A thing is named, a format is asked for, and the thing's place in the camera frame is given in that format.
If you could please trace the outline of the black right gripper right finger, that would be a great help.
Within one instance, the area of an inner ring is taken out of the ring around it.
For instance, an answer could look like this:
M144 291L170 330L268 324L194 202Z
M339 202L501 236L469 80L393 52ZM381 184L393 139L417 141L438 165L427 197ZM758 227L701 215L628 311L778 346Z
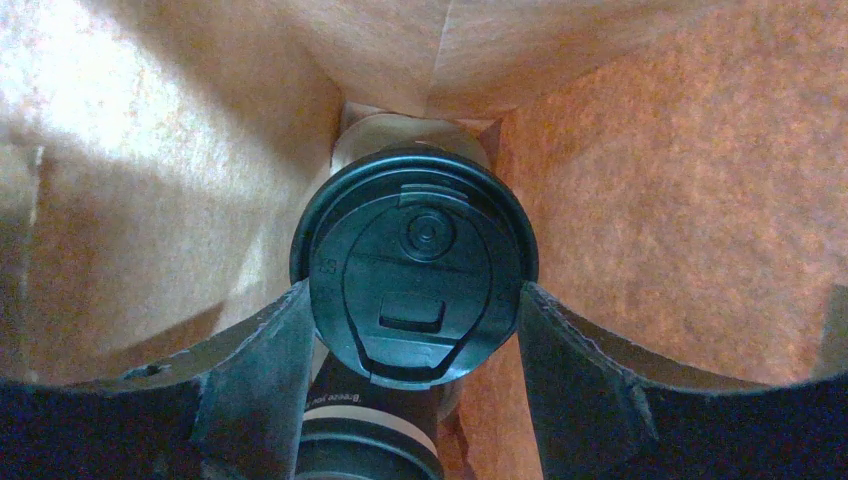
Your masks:
M679 364L527 284L519 346L547 479L843 479L847 377L747 383Z

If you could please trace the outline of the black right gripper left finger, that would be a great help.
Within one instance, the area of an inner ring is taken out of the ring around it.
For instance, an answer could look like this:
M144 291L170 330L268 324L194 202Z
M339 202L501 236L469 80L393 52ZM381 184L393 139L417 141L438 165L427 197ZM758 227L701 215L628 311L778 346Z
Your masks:
M5 479L290 479L314 321L299 282L248 319L120 377L1 383Z

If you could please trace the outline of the black paper coffee cup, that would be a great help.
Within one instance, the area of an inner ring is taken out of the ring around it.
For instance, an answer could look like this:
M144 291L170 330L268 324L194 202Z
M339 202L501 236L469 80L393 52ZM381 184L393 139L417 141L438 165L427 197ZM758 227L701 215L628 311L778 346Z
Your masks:
M443 479L438 425L459 404L461 380L427 390L370 383L315 340L296 479Z

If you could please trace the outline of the black cup lid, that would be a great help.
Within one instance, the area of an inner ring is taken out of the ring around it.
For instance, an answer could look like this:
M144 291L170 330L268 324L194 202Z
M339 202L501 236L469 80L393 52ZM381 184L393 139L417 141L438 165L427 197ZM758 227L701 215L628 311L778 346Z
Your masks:
M520 202L487 168L407 147L366 155L320 187L289 267L308 282L336 358L374 384L423 390L475 370L514 333L539 254Z

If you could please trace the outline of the brown paper bag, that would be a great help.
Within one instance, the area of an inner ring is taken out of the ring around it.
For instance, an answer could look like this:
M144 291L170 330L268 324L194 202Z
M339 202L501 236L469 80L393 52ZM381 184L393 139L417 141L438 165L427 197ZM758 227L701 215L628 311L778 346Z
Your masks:
M847 377L843 1L5 1L1 383L117 378L283 296L348 112L483 144L521 294L747 383ZM445 477L547 479L518 328L452 381Z

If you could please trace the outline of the single brown cup carrier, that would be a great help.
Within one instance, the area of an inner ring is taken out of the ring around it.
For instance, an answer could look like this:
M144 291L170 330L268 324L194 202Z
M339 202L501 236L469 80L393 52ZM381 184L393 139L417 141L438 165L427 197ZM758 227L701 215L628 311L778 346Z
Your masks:
M343 115L341 132L332 150L330 174L371 154L412 147L443 150L492 168L483 144L469 131L449 121L387 112L348 112Z

